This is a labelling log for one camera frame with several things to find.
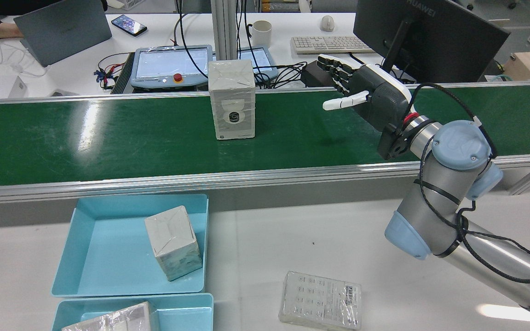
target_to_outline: light blue joint cap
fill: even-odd
[[[484,173],[482,178],[473,182],[473,185],[465,195],[470,200],[477,200],[482,195],[490,192],[500,180],[502,180],[502,170],[496,164],[492,164],[490,169]]]
[[[384,235],[393,245],[419,260],[424,260],[431,253],[421,235],[397,211],[394,211]]]
[[[471,121],[453,121],[435,134],[433,155],[440,164],[455,170],[482,166],[490,156],[490,145],[478,126]]]

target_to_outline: black circular logo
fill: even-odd
[[[236,111],[233,111],[232,113],[229,114],[229,119],[230,119],[230,122],[236,123],[238,122],[238,120],[240,120],[240,115],[238,115]]]

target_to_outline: smartphone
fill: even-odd
[[[113,19],[112,24],[133,36],[137,36],[143,33],[144,31],[147,31],[147,27],[141,25],[141,23],[134,21],[134,19],[131,19],[126,15],[122,15],[116,19]]]

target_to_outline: barcode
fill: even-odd
[[[345,285],[345,306],[353,306],[353,296],[355,290],[353,289],[353,286]]]

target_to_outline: keyboard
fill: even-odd
[[[293,36],[296,54],[375,53],[356,36]]]

